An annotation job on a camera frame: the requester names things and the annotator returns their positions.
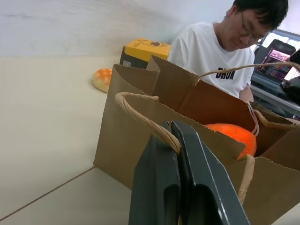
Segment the eyeglasses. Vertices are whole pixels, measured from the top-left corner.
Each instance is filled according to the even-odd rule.
[[[250,40],[249,42],[252,44],[259,44],[262,42],[263,38],[262,37],[255,37],[253,34],[251,34],[251,32],[246,28],[244,20],[243,20],[243,12],[242,14],[242,27],[243,27],[243,31],[240,32],[240,34],[244,37],[249,36]]]

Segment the black hair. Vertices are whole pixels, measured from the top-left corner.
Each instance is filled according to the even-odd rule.
[[[286,17],[289,8],[288,0],[234,0],[238,12],[253,9],[259,23],[276,29]]]

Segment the man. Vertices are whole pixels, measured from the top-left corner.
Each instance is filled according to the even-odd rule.
[[[171,44],[170,62],[201,75],[253,64],[250,46],[259,43],[286,17],[288,0],[235,0],[221,23],[187,27]],[[206,83],[241,100],[253,101],[253,68],[203,77]]]

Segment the white t-shirt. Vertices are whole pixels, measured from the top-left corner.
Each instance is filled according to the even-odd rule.
[[[227,52],[220,46],[213,24],[201,22],[190,25],[172,42],[168,60],[202,75],[213,70],[253,64],[254,53],[250,48]],[[250,67],[227,74],[211,74],[202,80],[239,98],[240,91],[251,84],[252,73]]]

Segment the desk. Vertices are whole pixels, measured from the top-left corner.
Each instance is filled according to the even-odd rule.
[[[273,94],[266,92],[256,86],[251,85],[251,91],[254,96],[257,96],[273,105],[278,106],[279,108],[300,117],[300,106],[291,102],[286,101],[282,98],[279,98]]]

